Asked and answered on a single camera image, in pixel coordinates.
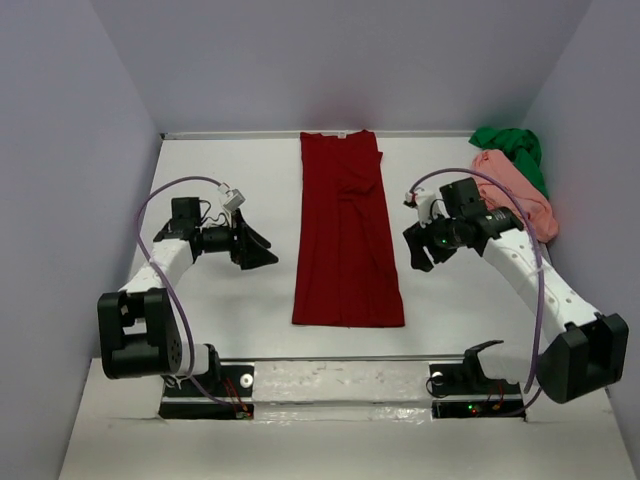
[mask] white floor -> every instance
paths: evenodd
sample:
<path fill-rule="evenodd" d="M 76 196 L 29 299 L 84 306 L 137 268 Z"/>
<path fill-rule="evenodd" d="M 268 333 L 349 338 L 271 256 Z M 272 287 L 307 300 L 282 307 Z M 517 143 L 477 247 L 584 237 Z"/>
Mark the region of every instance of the white floor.
<path fill-rule="evenodd" d="M 159 378 L 107 380 L 94 360 L 60 479 L 635 479 L 602 390 L 567 405 L 543 396 L 525 423 L 354 411 L 342 421 L 339 412 L 324 421 L 162 420 L 161 389 Z"/>
<path fill-rule="evenodd" d="M 533 315 L 511 287 L 475 252 L 459 251 L 430 274 L 414 271 L 402 231 L 414 211 L 404 194 L 421 175 L 468 167 L 477 149 L 467 137 L 380 138 L 406 327 L 346 329 L 291 324 L 300 233 L 301 164 L 297 138 L 165 141 L 153 188 L 185 175 L 208 175 L 239 188 L 247 222 L 273 244 L 277 265 L 241 272 L 226 254 L 200 257 L 178 287 L 198 343 L 224 358 L 350 357 L 459 354 L 500 338 L 529 346 Z M 433 189 L 459 176 L 428 183 Z M 143 224 L 151 241 L 170 217 L 170 198 L 200 196 L 217 205 L 209 184 L 190 182 L 161 194 Z M 134 266 L 141 264 L 137 254 Z"/>

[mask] red garment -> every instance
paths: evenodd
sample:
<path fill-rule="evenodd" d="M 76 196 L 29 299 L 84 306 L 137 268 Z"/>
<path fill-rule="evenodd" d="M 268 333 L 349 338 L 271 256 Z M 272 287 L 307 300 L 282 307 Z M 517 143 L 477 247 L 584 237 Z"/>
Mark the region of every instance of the red garment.
<path fill-rule="evenodd" d="M 375 135 L 301 133 L 300 141 L 302 231 L 293 323 L 404 326 Z"/>

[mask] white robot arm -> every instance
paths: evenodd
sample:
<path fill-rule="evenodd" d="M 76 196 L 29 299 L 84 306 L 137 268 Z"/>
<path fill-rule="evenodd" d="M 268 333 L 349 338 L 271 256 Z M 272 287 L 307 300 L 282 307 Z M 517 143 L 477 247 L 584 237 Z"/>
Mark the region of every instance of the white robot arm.
<path fill-rule="evenodd" d="M 407 194 L 405 204 L 417 209 L 419 219 L 404 232 L 412 267 L 428 272 L 459 247 L 474 248 L 537 313 L 538 267 L 518 218 L 505 207 L 489 211 L 471 178 L 440 192 L 441 199 L 423 190 Z M 620 379 L 628 327 L 619 315 L 605 316 L 582 299 L 544 259 L 542 269 L 542 332 L 549 347 L 538 356 L 536 376 L 552 400 L 565 403 Z M 464 363 L 471 382 L 525 382 L 531 354 L 490 341 L 467 350 Z"/>
<path fill-rule="evenodd" d="M 199 198 L 172 199 L 171 219 L 154 238 L 149 261 L 122 289 L 100 297 L 100 349 L 107 377 L 218 375 L 220 361 L 212 345 L 194 344 L 193 362 L 183 355 L 188 346 L 176 324 L 169 287 L 157 270 L 175 286 L 205 253 L 229 252 L 242 270 L 278 262 L 269 251 L 271 244 L 244 221 L 242 194 L 224 184 L 219 192 L 224 225 L 204 224 Z"/>

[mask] gray wall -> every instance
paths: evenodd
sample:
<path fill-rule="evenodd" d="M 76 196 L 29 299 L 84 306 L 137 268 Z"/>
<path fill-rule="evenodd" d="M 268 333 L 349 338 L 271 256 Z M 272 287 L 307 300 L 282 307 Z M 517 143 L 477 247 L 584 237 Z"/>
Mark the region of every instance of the gray wall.
<path fill-rule="evenodd" d="M 156 128 L 87 0 L 0 2 L 0 478 L 58 477 Z"/>
<path fill-rule="evenodd" d="M 589 0 L 92 0 L 163 132 L 519 123 Z"/>
<path fill-rule="evenodd" d="M 558 270 L 630 325 L 626 372 L 611 390 L 640 472 L 640 2 L 594 0 L 524 125 L 540 134 L 560 235 Z"/>

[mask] wire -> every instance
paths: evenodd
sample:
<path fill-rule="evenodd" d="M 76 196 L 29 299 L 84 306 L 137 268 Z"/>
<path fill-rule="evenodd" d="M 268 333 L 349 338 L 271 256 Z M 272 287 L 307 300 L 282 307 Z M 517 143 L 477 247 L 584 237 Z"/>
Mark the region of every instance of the wire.
<path fill-rule="evenodd" d="M 202 217 L 200 217 L 200 223 L 202 223 L 204 222 L 205 218 L 207 218 L 207 213 L 209 213 L 209 211 L 211 210 L 211 202 L 209 200 L 200 200 L 200 203 L 209 205 L 205 212 L 202 214 Z"/>
<path fill-rule="evenodd" d="M 220 217 L 222 217 L 223 222 L 222 223 L 217 223 L 220 219 Z M 227 216 L 223 213 L 220 212 L 218 214 L 218 216 L 214 219 L 212 217 L 205 217 L 202 219 L 202 223 L 205 222 L 205 220 L 211 220 L 211 222 L 216 226 L 216 227 L 223 227 L 223 226 L 227 226 L 229 225 L 229 220 L 227 219 Z"/>
<path fill-rule="evenodd" d="M 542 387 L 538 387 L 538 390 L 536 390 L 536 393 L 533 394 L 533 397 L 531 397 L 531 400 L 529 400 L 524 405 L 524 407 L 521 407 L 518 410 L 514 410 L 513 412 L 507 412 L 507 413 L 501 413 L 499 415 L 494 415 L 494 417 L 517 417 L 517 416 L 521 415 L 522 413 L 526 412 L 527 409 L 531 405 L 536 403 L 536 400 L 538 400 L 538 397 L 540 396 L 541 393 L 542 393 Z"/>
<path fill-rule="evenodd" d="M 431 218 L 431 220 L 433 220 L 433 206 L 436 204 L 436 202 L 444 202 L 444 200 L 442 200 L 441 198 L 436 198 L 433 202 L 431 202 L 431 205 L 429 205 L 429 218 Z"/>
<path fill-rule="evenodd" d="M 529 378 L 527 378 L 527 383 L 524 386 L 524 393 L 529 393 L 531 390 L 531 386 L 533 385 L 533 381 L 536 378 L 536 372 L 538 367 L 538 350 L 540 349 L 540 335 L 542 333 L 542 318 L 544 314 L 544 271 L 542 269 L 542 252 L 540 251 L 540 244 L 538 243 L 538 239 L 535 235 L 535 228 L 527 218 L 527 213 L 522 208 L 522 205 L 516 200 L 513 194 L 507 190 L 507 188 L 502 185 L 497 180 L 493 179 L 489 175 L 486 175 L 481 172 L 475 172 L 468 168 L 443 168 L 441 170 L 436 170 L 435 172 L 428 173 L 418 179 L 409 190 L 411 193 L 414 193 L 415 189 L 424 182 L 425 180 L 435 177 L 436 175 L 442 175 L 444 173 L 466 173 L 468 175 L 474 175 L 476 177 L 483 178 L 488 182 L 495 185 L 498 189 L 504 193 L 511 203 L 516 207 L 518 213 L 522 217 L 524 221 L 525 227 L 527 229 L 527 233 L 529 234 L 529 238 L 531 239 L 531 245 L 533 248 L 533 254 L 536 260 L 536 268 L 538 273 L 538 301 L 536 306 L 536 324 L 533 332 L 533 347 L 531 352 L 531 367 L 529 368 Z"/>
<path fill-rule="evenodd" d="M 502 404 L 504 403 L 504 390 L 502 389 L 502 383 L 498 382 L 498 390 L 500 390 L 500 401 L 498 402 L 497 405 L 493 406 L 494 410 L 500 410 L 500 407 L 502 407 Z"/>
<path fill-rule="evenodd" d="M 213 178 L 202 177 L 199 175 L 191 175 L 187 177 L 177 178 L 176 180 L 172 180 L 171 182 L 166 183 L 165 185 L 155 189 L 153 192 L 149 194 L 147 199 L 144 202 L 142 202 L 142 205 L 140 205 L 140 208 L 136 212 L 135 219 L 134 219 L 134 226 L 136 230 L 136 243 L 138 244 L 138 247 L 140 247 L 140 250 L 142 251 L 142 255 L 144 256 L 145 260 L 149 262 L 149 265 L 151 265 L 151 268 L 153 268 L 153 270 L 158 274 L 158 277 L 160 277 L 162 284 L 167 289 L 167 293 L 169 294 L 169 297 L 173 301 L 173 304 L 176 306 L 176 309 L 178 310 L 178 314 L 180 315 L 180 319 L 182 320 L 182 325 L 184 326 L 184 332 L 187 337 L 187 344 L 189 345 L 189 367 L 187 368 L 186 377 L 188 377 L 189 380 L 191 380 L 191 383 L 193 383 L 193 385 L 196 387 L 196 389 L 209 400 L 215 403 L 219 403 L 221 405 L 229 405 L 229 402 L 220 400 L 219 398 L 216 398 L 213 395 L 211 395 L 209 392 L 207 392 L 205 388 L 200 384 L 200 382 L 198 382 L 195 378 L 191 376 L 191 374 L 193 373 L 193 367 L 195 364 L 195 344 L 193 342 L 193 332 L 191 331 L 191 327 L 189 326 L 189 321 L 187 320 L 187 314 L 184 311 L 184 307 L 182 306 L 182 303 L 180 303 L 180 299 L 178 299 L 178 295 L 176 294 L 176 291 L 173 288 L 173 285 L 171 285 L 171 282 L 169 281 L 167 276 L 164 274 L 162 269 L 158 266 L 158 264 L 156 264 L 151 258 L 149 249 L 147 248 L 144 241 L 142 240 L 142 235 L 140 233 L 140 227 L 141 227 L 140 223 L 142 220 L 142 214 L 144 213 L 145 208 L 147 207 L 147 205 L 151 200 L 153 200 L 158 194 L 164 192 L 168 188 L 173 187 L 174 185 L 177 185 L 183 182 L 196 181 L 196 180 L 213 183 L 218 187 L 220 186 L 220 182 Z"/>
<path fill-rule="evenodd" d="M 229 388 L 231 389 L 231 391 L 233 392 L 233 394 L 236 396 L 236 399 L 238 400 L 238 402 L 240 403 L 240 406 L 242 407 L 242 409 L 246 412 L 249 413 L 249 409 L 247 408 L 247 406 L 245 405 L 245 403 L 242 401 L 242 399 L 240 398 L 240 395 L 238 395 L 238 391 L 236 390 L 236 387 L 233 385 L 233 382 L 231 381 L 230 378 L 227 377 L 227 383 L 229 384 Z"/>
<path fill-rule="evenodd" d="M 222 382 L 222 386 L 227 391 L 227 397 L 231 400 L 231 406 L 233 407 L 233 413 L 237 415 L 238 414 L 238 409 L 236 408 L 236 404 L 233 401 L 233 395 L 231 394 L 231 390 L 229 390 L 229 386 L 224 382 Z"/>

